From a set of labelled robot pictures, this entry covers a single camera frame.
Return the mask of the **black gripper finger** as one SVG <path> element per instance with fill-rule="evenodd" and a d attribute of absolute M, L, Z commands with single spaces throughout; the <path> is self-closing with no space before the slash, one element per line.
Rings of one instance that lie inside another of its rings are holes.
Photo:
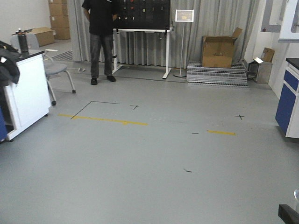
<path fill-rule="evenodd" d="M 299 213 L 287 204 L 278 206 L 278 216 L 285 224 L 299 224 Z"/>

